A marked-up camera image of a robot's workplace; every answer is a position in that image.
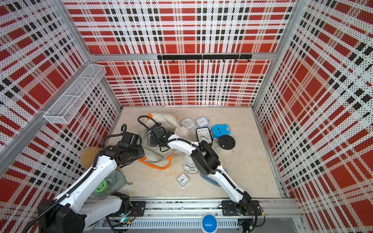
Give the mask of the dark blue plastic clock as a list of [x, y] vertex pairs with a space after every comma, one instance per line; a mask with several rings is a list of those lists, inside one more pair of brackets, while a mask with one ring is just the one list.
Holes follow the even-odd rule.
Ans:
[[208, 175], [205, 175], [203, 173], [200, 173], [200, 176], [202, 177], [202, 179], [204, 179], [208, 183], [210, 183], [214, 186], [220, 187], [220, 183], [218, 182], [219, 178], [217, 178], [215, 176], [208, 176]]

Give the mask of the bright blue round alarm clock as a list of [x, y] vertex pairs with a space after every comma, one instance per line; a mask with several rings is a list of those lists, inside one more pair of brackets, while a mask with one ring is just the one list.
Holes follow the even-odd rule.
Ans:
[[211, 128], [214, 138], [220, 138], [225, 135], [231, 134], [231, 129], [227, 124], [217, 124]]

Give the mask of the small clear square clock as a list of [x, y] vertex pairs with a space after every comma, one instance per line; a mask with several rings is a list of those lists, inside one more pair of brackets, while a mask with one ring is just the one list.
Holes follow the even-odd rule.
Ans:
[[176, 180], [181, 187], [185, 187], [190, 182], [190, 178], [185, 173], [180, 174]]

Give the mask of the beige canvas bag orange handles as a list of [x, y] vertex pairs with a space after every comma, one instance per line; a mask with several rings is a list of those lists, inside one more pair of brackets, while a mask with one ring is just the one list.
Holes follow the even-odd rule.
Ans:
[[167, 113], [150, 113], [138, 117], [140, 123], [139, 135], [142, 139], [144, 157], [140, 162], [157, 170], [166, 170], [172, 164], [172, 159], [177, 154], [176, 149], [169, 149], [163, 143], [167, 141], [166, 133], [192, 140], [192, 132], [180, 126], [177, 117]]

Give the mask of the light blue square alarm clock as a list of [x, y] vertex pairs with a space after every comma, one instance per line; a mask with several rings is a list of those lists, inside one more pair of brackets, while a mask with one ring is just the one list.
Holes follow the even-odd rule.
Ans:
[[209, 120], [204, 116], [197, 118], [195, 120], [195, 123], [197, 128], [204, 128], [209, 126]]

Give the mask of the white clock light blue band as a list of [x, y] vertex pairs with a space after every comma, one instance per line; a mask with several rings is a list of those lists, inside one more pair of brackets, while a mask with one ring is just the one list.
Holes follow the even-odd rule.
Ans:
[[180, 126], [185, 127], [188, 130], [195, 127], [195, 125], [195, 121], [190, 117], [184, 118], [180, 121]]

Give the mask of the black square alarm clock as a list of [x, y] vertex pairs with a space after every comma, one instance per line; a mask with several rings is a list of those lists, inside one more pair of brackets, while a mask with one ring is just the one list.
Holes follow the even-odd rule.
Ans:
[[209, 145], [213, 144], [211, 130], [208, 127], [197, 128], [196, 134], [199, 142], [205, 141]]

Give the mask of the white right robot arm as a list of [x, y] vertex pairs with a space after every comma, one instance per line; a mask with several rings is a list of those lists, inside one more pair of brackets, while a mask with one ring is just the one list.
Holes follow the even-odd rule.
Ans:
[[258, 216], [252, 197], [230, 178], [219, 161], [218, 155], [206, 141], [189, 141], [173, 132], [167, 132], [158, 122], [152, 127], [146, 124], [143, 124], [143, 127], [154, 137], [159, 148], [167, 147], [190, 155], [198, 171], [216, 181], [223, 188], [239, 215]]

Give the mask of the white round analog clock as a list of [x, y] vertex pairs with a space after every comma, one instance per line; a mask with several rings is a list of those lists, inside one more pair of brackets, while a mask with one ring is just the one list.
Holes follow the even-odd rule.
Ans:
[[191, 175], [195, 175], [195, 174], [198, 174], [199, 171], [198, 169], [196, 168], [196, 165], [194, 164], [192, 158], [190, 155], [188, 154], [185, 154], [184, 156], [184, 164], [183, 164], [183, 168], [184, 170], [188, 173], [188, 174], [191, 174]]

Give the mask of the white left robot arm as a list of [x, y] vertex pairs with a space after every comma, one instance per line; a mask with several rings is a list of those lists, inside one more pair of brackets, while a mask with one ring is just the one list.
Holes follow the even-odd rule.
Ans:
[[139, 135], [122, 132], [119, 136], [121, 141], [100, 150], [89, 170], [66, 191], [52, 201], [44, 200], [39, 204], [38, 216], [25, 226], [24, 233], [35, 224], [40, 233], [81, 233], [111, 214], [126, 215], [134, 211], [130, 197], [117, 191], [94, 204], [85, 205], [100, 183], [117, 167], [130, 165], [144, 156]]

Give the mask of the white round clock black back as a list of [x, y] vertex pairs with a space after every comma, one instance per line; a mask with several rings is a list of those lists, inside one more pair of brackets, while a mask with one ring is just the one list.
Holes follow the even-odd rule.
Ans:
[[224, 135], [218, 138], [218, 145], [224, 150], [232, 150], [236, 146], [236, 141], [230, 135]]

